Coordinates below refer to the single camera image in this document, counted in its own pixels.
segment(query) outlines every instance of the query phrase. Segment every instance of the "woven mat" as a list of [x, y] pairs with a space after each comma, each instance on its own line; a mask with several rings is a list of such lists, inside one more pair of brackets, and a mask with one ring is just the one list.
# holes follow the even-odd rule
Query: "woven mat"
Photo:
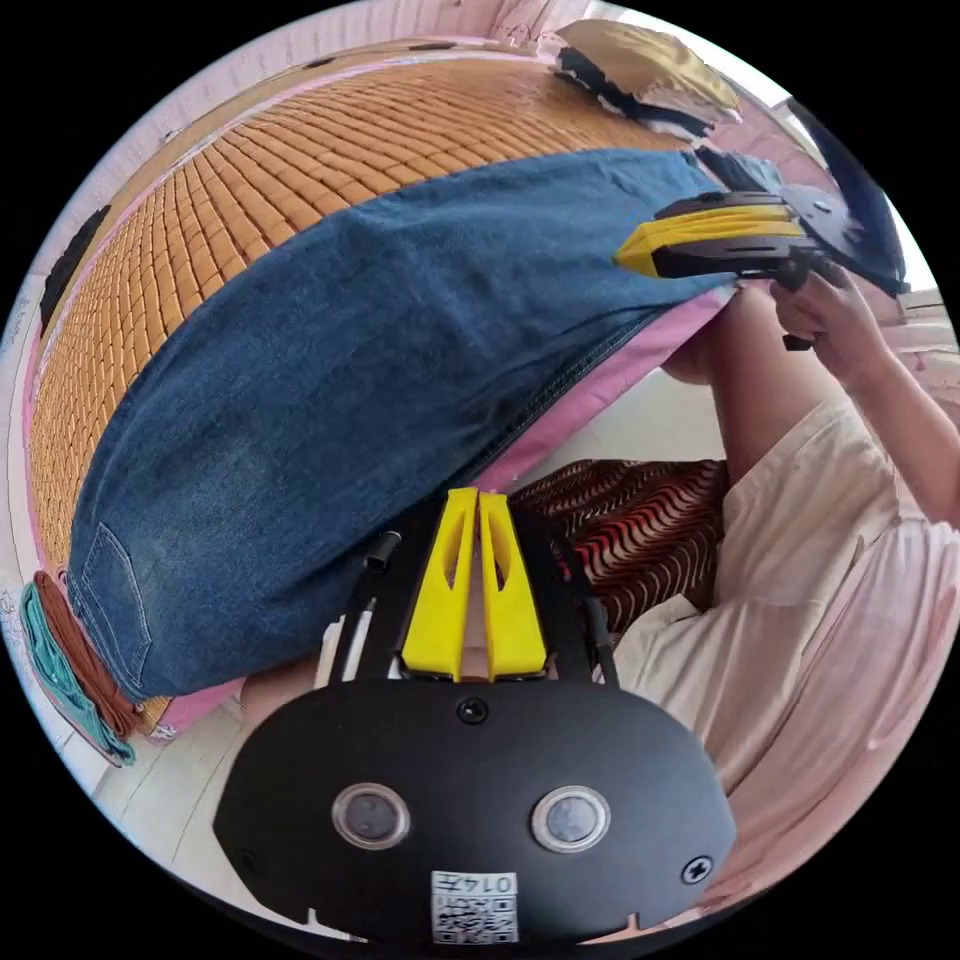
[[116, 228], [64, 314], [30, 440], [49, 563], [67, 561], [80, 486], [129, 385], [200, 303], [272, 247], [330, 213], [471, 167], [681, 146], [523, 60], [386, 67], [233, 127]]

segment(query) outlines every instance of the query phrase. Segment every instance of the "circular lens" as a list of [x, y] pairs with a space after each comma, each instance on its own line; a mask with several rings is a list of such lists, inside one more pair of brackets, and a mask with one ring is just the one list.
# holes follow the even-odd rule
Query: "circular lens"
[[547, 830], [561, 843], [580, 843], [597, 829], [596, 808], [582, 797], [564, 797], [547, 812]]
[[603, 839], [610, 826], [610, 807], [589, 787], [560, 787], [534, 808], [531, 826], [547, 850], [579, 853]]
[[364, 850], [396, 846], [410, 829], [406, 804], [389, 787], [358, 783], [333, 803], [333, 825], [348, 843]]
[[347, 804], [344, 820], [364, 840], [383, 840], [397, 829], [396, 808], [375, 793], [357, 794]]

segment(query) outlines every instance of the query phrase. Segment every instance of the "blue jeans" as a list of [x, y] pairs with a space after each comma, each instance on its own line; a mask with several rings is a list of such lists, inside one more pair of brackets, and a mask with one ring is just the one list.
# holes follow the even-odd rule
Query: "blue jeans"
[[327, 217], [198, 307], [118, 406], [73, 520], [70, 601], [124, 693], [318, 648], [372, 533], [729, 282], [612, 262], [711, 186], [681, 153], [495, 164]]

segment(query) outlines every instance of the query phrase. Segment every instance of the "qr code sticker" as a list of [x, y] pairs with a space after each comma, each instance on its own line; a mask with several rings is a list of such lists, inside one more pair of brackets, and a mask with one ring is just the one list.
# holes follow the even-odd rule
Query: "qr code sticker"
[[431, 874], [435, 943], [516, 943], [515, 873]]

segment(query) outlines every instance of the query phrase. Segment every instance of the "brown cloth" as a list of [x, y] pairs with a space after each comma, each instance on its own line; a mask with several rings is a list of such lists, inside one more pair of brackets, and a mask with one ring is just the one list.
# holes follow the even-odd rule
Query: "brown cloth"
[[553, 520], [573, 544], [613, 638], [677, 594], [713, 602], [726, 463], [578, 460], [510, 501]]
[[84, 636], [67, 598], [50, 574], [39, 571], [33, 582], [40, 606], [57, 646], [70, 664], [80, 689], [97, 708], [104, 723], [121, 740], [129, 738], [137, 726], [134, 705], [120, 692], [113, 677]]

